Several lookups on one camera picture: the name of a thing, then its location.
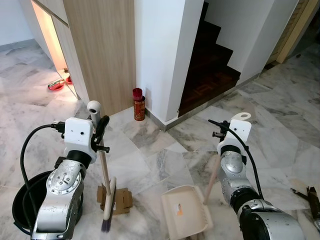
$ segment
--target broom bristles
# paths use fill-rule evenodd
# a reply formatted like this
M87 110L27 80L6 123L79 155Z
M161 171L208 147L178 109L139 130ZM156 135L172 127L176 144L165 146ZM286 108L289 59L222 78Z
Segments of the broom bristles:
M114 206L115 206L115 200L116 200L116 191L117 191L117 187L115 186L109 219L103 219L102 221L101 232L103 233L108 233L111 228L112 214L114 213Z

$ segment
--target black cable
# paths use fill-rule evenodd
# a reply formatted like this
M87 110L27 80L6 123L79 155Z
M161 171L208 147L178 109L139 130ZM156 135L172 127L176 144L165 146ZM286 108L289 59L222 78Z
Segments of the black cable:
M26 148L28 145L28 142L30 141L31 137L39 130L41 129L45 129L45 128L51 128L52 125L51 124L47 124L47 125L43 125L43 126L39 126L36 129L34 129L25 139L22 149L21 149L21 155L20 155L20 168L21 168L21 172L22 172L22 176L23 176L23 180L24 180L24 184L26 186L26 189L29 190L30 189L30 184L29 184L29 180L27 177L27 173L26 173L26 169L25 169L25 152L26 152ZM35 205L35 201L33 199L33 197L30 195L30 200L31 200L31 204L33 207L33 212L34 212L34 216L37 217L37 209L36 209L36 205Z
M249 147L244 143L244 141L242 141L242 139L234 132L232 131L229 127L221 124L220 122L217 122L217 121L214 121L214 120L211 120L209 119L208 120L210 123L214 124L214 125L217 125L218 127L220 128L223 128L227 131L229 131L233 136L235 136L235 138L241 143L241 145L243 146L244 150L246 151L246 153L248 154L249 156L249 159L251 161L251 164L252 164L252 168L253 168L253 172L254 172L254 178L255 178L255 182L256 182L256 188L258 189L258 193L260 195L260 197L264 200L264 196L262 194L262 191L261 191L261 186L260 186L260 182L259 182L259 177L258 177L258 172L257 172L257 167L256 167L256 164L255 164L255 161L254 161L254 158L252 157L250 151L249 151Z
M29 226L29 229L30 229L30 233L33 232L33 226L32 226L32 223L29 219L29 216L27 214L27 206L26 206L26 199L27 199L27 196L29 195L30 199L31 199L31 190L34 189L34 187L38 184L38 183L41 183L44 179L47 179L49 174L51 172L49 172L47 175L45 175L44 177L40 178L38 181L36 181L34 184L32 184L32 186L25 192L24 196L23 196L23 199L22 199L22 209L23 209L23 214L25 216L25 219L28 223L28 226Z
M25 230L23 227L20 227L16 222L13 223L21 232L23 232L24 234L27 234L27 235L31 235L31 233L27 230Z

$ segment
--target broom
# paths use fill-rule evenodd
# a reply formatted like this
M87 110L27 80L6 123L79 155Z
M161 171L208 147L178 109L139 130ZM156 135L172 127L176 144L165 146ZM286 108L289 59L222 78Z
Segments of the broom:
M97 101L90 101L87 105L87 109L90 112L93 125L96 128L101 119L101 116L100 116L101 105ZM104 146L103 138L100 141L100 146ZM106 189L101 232L107 233L110 231L110 227L111 227L112 214L113 214L114 205L115 205L115 196L116 196L115 192L116 192L117 179L113 177L109 181L106 154L102 151L100 151L99 154L100 154L101 167L102 167L103 177L105 181L105 189Z

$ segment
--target staircase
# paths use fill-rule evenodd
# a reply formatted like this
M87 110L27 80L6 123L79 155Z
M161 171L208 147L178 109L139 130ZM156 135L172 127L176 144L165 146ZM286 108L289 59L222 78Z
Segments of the staircase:
M205 21L208 5L203 4L179 116L233 88L240 77L240 72L227 66L233 51L215 43L221 27Z

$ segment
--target wooden door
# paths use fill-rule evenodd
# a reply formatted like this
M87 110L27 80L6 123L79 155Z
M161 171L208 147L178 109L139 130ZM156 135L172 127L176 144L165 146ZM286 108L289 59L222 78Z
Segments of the wooden door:
M309 0L299 0L266 64L272 63L277 60L279 54L281 53L287 40L289 39L291 33L293 32L299 18L301 17L303 11L305 10L308 1Z
M90 100L112 115L133 105L136 86L133 0L64 0Z

